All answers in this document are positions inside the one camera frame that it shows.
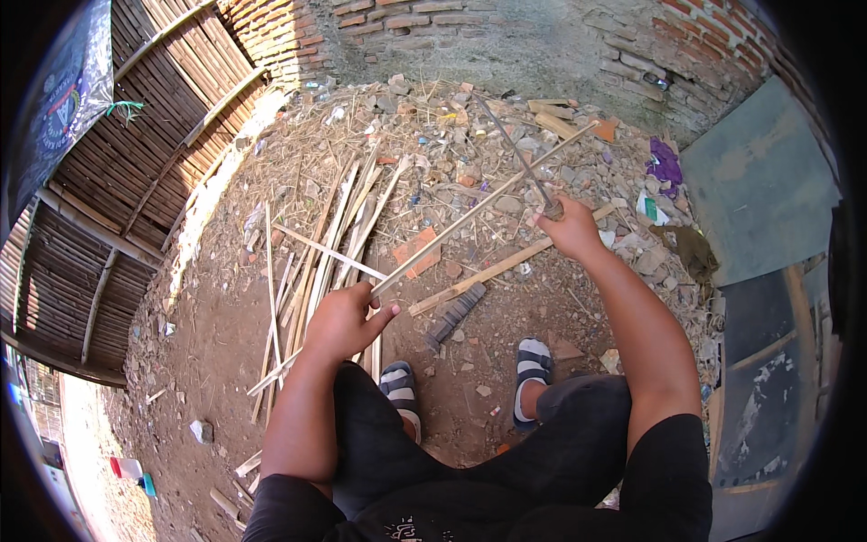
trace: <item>black shorts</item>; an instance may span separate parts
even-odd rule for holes
[[[582,375],[550,386],[537,402],[541,427],[476,467],[443,465],[403,431],[373,379],[345,362],[334,385],[338,462],[334,503],[352,520],[385,495],[440,480],[511,488],[539,505],[594,506],[623,477],[632,401],[626,379]]]

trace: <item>concrete wall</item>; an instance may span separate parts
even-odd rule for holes
[[[299,56],[315,53],[321,66],[308,77],[328,73],[364,83],[403,73],[469,81],[493,93],[570,97],[638,127],[667,127],[681,144],[707,131],[771,73],[772,34],[731,0],[291,5],[323,37],[316,51],[297,46]],[[668,84],[665,91],[649,82],[659,78]]]

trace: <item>left hand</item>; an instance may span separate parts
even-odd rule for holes
[[[366,349],[401,313],[401,307],[384,307],[369,320],[368,306],[379,309],[379,299],[370,299],[373,285],[367,281],[332,291],[325,296],[304,336],[304,353],[329,363],[339,363]]]

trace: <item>hand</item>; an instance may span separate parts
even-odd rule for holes
[[[330,363],[349,359],[366,349],[382,333],[392,318],[401,313],[397,304],[383,308],[369,320],[368,305],[379,309],[379,299],[370,303],[373,285],[367,281],[325,296],[304,336],[304,353]]]
[[[593,212],[587,206],[561,195],[554,196],[554,199],[563,206],[563,218],[555,222],[537,213],[533,220],[551,237],[557,250],[579,262],[592,258],[600,250],[607,251],[599,238]]]

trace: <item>black shirt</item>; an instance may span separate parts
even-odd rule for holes
[[[676,415],[636,444],[620,511],[535,506],[510,489],[449,480],[391,493],[350,522],[310,483],[273,474],[259,484],[244,542],[707,540],[710,524],[701,420]]]

